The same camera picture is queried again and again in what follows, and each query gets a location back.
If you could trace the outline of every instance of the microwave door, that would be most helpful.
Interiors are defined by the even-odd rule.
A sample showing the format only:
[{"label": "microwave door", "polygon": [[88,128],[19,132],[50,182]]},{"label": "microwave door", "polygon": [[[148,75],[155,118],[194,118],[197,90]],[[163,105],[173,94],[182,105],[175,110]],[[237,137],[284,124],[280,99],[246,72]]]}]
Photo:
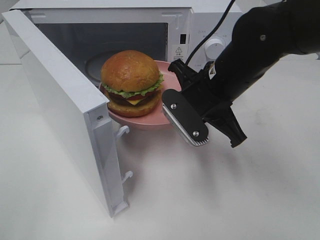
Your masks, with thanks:
[{"label": "microwave door", "polygon": [[20,10],[3,17],[43,116],[85,184],[115,215],[128,205],[108,99]]}]

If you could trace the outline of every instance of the microwave control knob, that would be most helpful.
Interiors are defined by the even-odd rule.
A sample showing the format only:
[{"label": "microwave control knob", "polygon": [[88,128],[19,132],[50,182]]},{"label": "microwave control knob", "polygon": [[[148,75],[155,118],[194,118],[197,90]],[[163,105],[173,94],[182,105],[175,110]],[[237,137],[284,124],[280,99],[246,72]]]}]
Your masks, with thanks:
[{"label": "microwave control knob", "polygon": [[205,55],[209,60],[216,60],[225,49],[225,43],[219,38],[212,38],[204,45]]}]

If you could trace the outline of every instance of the white microwave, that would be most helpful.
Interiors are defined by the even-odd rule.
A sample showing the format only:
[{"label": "white microwave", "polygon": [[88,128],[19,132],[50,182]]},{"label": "white microwave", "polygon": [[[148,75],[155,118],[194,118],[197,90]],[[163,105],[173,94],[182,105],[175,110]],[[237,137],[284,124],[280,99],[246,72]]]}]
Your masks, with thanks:
[{"label": "white microwave", "polygon": [[[89,185],[114,216],[125,209],[108,99],[97,89],[113,54],[138,50],[155,60],[186,61],[211,32],[229,0],[20,0],[3,13],[11,40],[43,115]],[[242,15],[233,5],[218,31],[194,55],[198,71],[231,41]],[[98,176],[97,184],[92,179]]]}]

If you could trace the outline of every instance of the plate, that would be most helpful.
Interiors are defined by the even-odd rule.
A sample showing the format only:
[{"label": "plate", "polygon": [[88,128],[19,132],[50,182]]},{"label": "plate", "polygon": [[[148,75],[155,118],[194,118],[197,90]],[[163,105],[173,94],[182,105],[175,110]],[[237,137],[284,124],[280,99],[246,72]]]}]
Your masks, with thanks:
[{"label": "plate", "polygon": [[[166,61],[155,61],[158,65],[159,71],[163,74],[164,81],[162,82],[163,88],[161,91],[165,91],[167,89],[174,89],[177,91],[181,91],[181,87],[179,81],[171,71],[168,71],[168,67],[170,65],[169,62]],[[165,129],[171,126],[171,123],[165,117],[162,110],[162,101],[160,100],[155,109],[145,116],[139,117],[124,117],[119,116],[118,114],[113,113],[109,110],[110,117],[118,122],[121,125],[127,125],[131,128],[140,129],[140,130],[160,130]]]}]

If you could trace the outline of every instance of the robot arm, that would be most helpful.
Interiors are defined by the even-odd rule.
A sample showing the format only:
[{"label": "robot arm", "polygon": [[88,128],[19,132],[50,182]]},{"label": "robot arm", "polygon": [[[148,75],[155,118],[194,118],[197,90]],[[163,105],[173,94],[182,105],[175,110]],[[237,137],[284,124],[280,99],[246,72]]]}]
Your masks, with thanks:
[{"label": "robot arm", "polygon": [[287,54],[320,52],[320,1],[284,0],[256,7],[235,24],[232,41],[215,62],[195,72],[181,60],[169,66],[181,92],[169,89],[162,95],[167,118],[192,145],[208,142],[211,124],[236,147],[247,137],[231,105]]}]

